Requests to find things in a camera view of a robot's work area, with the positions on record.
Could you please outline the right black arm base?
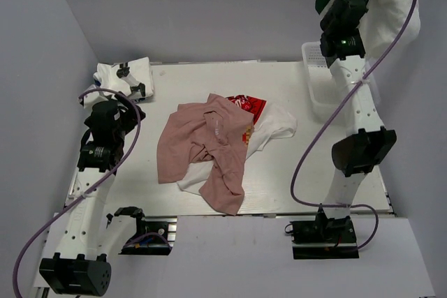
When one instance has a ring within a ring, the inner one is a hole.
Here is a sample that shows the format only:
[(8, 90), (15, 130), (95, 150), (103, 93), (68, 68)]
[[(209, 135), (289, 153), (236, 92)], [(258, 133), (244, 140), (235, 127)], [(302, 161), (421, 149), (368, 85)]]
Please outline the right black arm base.
[(341, 229), (321, 233), (313, 221), (291, 221), (284, 228), (291, 237), (294, 260), (358, 259), (356, 233), (351, 220)]

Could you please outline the pink t-shirt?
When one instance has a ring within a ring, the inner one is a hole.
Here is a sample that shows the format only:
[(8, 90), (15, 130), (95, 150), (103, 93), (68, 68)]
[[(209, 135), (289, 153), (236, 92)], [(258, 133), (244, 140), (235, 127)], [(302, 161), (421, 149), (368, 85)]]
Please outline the pink t-shirt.
[(216, 94), (204, 103), (178, 105), (157, 145), (158, 182), (180, 181), (190, 164), (211, 161), (212, 171), (199, 193), (213, 210), (236, 215), (244, 200), (242, 180), (253, 118)]

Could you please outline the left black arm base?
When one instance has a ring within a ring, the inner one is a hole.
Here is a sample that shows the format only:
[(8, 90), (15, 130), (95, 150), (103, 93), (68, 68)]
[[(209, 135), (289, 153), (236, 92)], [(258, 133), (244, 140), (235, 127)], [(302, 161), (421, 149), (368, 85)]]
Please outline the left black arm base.
[(169, 255), (169, 221), (148, 219), (138, 207), (120, 207), (106, 215), (105, 238), (101, 248), (112, 244), (112, 255)]

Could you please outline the white red-print t-shirt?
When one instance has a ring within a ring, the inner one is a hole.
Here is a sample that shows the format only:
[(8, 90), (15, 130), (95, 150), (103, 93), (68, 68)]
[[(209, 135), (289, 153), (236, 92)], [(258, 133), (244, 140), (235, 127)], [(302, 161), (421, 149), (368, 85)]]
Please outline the white red-print t-shirt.
[[(227, 99), (254, 116), (254, 129), (248, 140), (247, 158), (262, 151), (270, 140), (293, 137), (298, 123), (282, 106), (247, 95), (229, 96)], [(181, 191), (199, 194), (212, 171), (213, 162), (192, 163), (183, 179), (177, 182)]]

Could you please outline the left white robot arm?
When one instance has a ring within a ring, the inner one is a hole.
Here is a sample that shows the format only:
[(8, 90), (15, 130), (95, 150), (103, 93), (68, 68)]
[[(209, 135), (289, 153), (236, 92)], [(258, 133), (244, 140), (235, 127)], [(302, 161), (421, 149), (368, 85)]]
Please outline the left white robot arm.
[(128, 238), (141, 241), (147, 235), (146, 222), (122, 215), (100, 233), (105, 201), (125, 154), (124, 139), (144, 118), (138, 106), (115, 96), (94, 104), (85, 120), (68, 222), (54, 255), (39, 265), (39, 274), (58, 295), (102, 297), (110, 284), (112, 257)]

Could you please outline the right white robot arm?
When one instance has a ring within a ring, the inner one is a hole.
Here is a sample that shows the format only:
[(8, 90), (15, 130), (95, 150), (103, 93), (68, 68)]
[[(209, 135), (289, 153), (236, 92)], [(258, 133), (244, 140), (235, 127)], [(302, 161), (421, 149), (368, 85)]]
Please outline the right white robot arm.
[(334, 0), (321, 19), (321, 53), (344, 106), (346, 137), (332, 146), (335, 174), (324, 200), (326, 217), (315, 224), (316, 235), (332, 241), (341, 232), (338, 221), (350, 215), (360, 184), (396, 143), (395, 131), (384, 126), (367, 80), (366, 52), (360, 19), (369, 0)]

